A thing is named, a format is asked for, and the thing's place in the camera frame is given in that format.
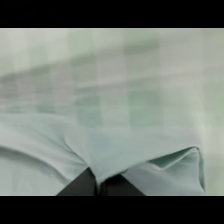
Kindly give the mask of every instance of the green and white checkered cloth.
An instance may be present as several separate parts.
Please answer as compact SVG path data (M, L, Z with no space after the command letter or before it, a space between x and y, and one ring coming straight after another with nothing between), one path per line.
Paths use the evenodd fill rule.
M0 29L1 113L193 127L213 195L224 194L223 73L223 29Z

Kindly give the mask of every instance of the light green fabric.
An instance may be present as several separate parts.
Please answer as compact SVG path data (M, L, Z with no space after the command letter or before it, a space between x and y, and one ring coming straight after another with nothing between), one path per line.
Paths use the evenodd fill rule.
M94 161L99 146L133 145L152 154L145 161L200 148L208 193L223 195L223 38L223 29L1 29L0 112L74 121ZM115 172L96 164L99 180Z

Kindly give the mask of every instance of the checkered fabric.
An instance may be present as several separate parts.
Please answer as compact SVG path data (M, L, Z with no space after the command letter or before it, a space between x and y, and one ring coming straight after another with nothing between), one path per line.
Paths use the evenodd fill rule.
M213 195L224 194L223 72L223 29L0 29L1 113L193 126Z

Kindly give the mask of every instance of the black object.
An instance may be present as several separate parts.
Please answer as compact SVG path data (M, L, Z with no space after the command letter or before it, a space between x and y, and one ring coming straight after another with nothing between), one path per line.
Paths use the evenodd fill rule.
M122 175L109 178L97 190L95 177L86 169L57 196L145 196Z

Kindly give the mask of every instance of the folded cloth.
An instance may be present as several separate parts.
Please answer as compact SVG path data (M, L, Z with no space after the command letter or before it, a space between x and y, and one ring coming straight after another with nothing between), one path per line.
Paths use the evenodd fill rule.
M204 195L192 130L167 139L161 133L84 128L54 115L1 115L0 194L56 195L90 167L99 184L128 169L124 176L146 195Z

